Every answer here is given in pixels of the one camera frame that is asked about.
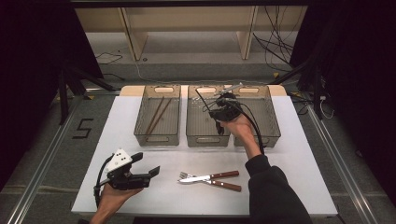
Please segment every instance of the floor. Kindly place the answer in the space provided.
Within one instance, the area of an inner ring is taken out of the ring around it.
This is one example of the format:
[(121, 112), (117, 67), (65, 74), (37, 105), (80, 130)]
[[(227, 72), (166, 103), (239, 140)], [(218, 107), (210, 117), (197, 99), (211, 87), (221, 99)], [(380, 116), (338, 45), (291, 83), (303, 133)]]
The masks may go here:
[[(292, 45), (297, 35), (290, 35)], [(257, 33), (268, 39), (269, 33)], [(248, 60), (242, 60), (234, 33), (150, 33), (139, 62), (134, 63), (123, 34), (87, 34), (97, 56), (104, 81), (116, 87), (152, 83), (221, 83), (264, 85), (274, 75), (290, 69), (266, 53), (253, 40)], [(272, 47), (279, 55), (279, 48)], [(293, 77), (283, 86), (297, 92)], [(0, 193), (0, 223), (77, 223), (81, 215), (70, 212), (84, 178), (106, 116), (117, 92), (98, 90), (90, 82), (87, 96), (73, 97), (73, 113), (60, 126), (60, 103), (55, 98), (40, 132)], [(310, 97), (310, 92), (299, 92)], [(323, 104), (330, 119), (316, 120), (312, 106), (292, 97), (320, 172), (339, 210), (340, 217), (313, 217), (314, 223), (396, 223), (396, 209), (378, 185), (370, 169), (356, 153), (354, 143), (336, 112)], [(80, 128), (89, 127), (89, 136)], [(114, 216), (110, 223), (132, 223), (133, 217)]]

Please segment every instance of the wooden handle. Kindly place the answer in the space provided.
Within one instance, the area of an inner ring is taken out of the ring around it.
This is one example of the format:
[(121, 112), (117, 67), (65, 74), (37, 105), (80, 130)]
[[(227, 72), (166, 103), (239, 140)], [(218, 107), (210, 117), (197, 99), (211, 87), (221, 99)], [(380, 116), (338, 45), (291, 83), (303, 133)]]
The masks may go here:
[(239, 186), (239, 185), (224, 183), (224, 182), (220, 182), (220, 181), (217, 181), (217, 180), (211, 180), (210, 184), (211, 185), (216, 185), (218, 187), (225, 188), (225, 189), (232, 189), (232, 190), (239, 191), (239, 192), (242, 190), (242, 187)]
[(237, 176), (237, 175), (239, 175), (238, 171), (230, 171), (225, 173), (213, 174), (210, 176), (210, 179), (222, 178), (227, 176)]

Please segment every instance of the gray floor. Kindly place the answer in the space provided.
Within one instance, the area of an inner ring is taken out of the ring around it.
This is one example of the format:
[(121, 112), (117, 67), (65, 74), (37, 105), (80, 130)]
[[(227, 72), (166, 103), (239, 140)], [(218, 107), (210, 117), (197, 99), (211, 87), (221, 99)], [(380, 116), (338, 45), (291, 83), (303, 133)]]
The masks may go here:
[[(138, 63), (132, 63), (122, 35), (89, 34), (89, 38), (95, 53), (111, 52), (122, 55), (122, 59), (114, 63), (101, 64), (104, 74), (113, 74), (125, 79), (105, 75), (105, 81), (116, 87), (157, 82), (213, 84), (216, 81), (221, 84), (234, 84), (242, 80), (244, 83), (261, 85), (272, 81), (274, 72), (277, 72), (265, 63), (265, 54), (256, 41), (253, 41), (249, 59), (241, 60), (236, 38), (232, 33), (150, 34), (142, 60)], [(293, 42), (293, 38), (295, 36), (290, 38), (290, 43)], [(109, 56), (108, 59), (102, 57), (98, 62), (106, 63), (115, 59), (111, 57), (116, 56)], [(266, 57), (268, 63), (272, 62), (282, 69), (289, 69), (270, 54)], [(286, 81), (285, 89), (296, 91), (296, 80), (298, 77)], [(85, 85), (90, 89), (97, 88), (89, 82)], [(64, 140), (46, 171), (22, 223), (77, 223), (82, 217), (71, 213), (70, 210), (116, 97), (116, 94), (101, 91), (90, 91), (89, 95), (93, 98), (78, 101), (79, 98), (73, 99), (70, 94), (70, 103), (77, 107), (76, 112), (68, 124)], [(302, 103), (296, 103), (296, 112), (303, 106)], [(346, 223), (364, 223), (321, 140), (315, 123), (309, 114), (300, 115), (299, 118), (340, 216)], [(78, 131), (82, 119), (92, 119), (84, 122), (84, 125), (92, 130), (88, 138), (75, 139), (74, 136), (85, 134)], [(54, 99), (32, 148), (25, 153), (0, 193), (0, 223), (7, 223), (14, 206), (31, 182), (32, 176), (35, 176), (37, 167), (60, 129), (59, 120), (60, 103), (58, 99)], [(356, 148), (343, 123), (336, 116), (332, 119), (324, 119), (323, 123), (364, 198), (372, 208), (377, 222), (396, 223), (395, 207), (376, 182), (364, 159), (355, 154)], [(132, 223), (133, 219), (133, 217), (115, 216), (110, 223)], [(313, 217), (313, 220), (315, 223), (342, 223), (338, 217)]]

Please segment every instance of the fork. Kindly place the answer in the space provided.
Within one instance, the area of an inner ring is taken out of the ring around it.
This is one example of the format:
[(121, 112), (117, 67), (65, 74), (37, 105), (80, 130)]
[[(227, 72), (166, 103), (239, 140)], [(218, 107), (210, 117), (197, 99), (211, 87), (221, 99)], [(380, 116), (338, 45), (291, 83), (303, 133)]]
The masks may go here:
[[(186, 179), (186, 178), (191, 178), (191, 177), (196, 177), (196, 175), (190, 175), (184, 172), (180, 172), (179, 175), (180, 178)], [(225, 189), (232, 189), (235, 191), (241, 191), (242, 188), (239, 185), (234, 185), (234, 184), (229, 184), (229, 183), (224, 183), (218, 180), (202, 180), (204, 183), (209, 184), (209, 185), (214, 185), (217, 187), (225, 188)]]

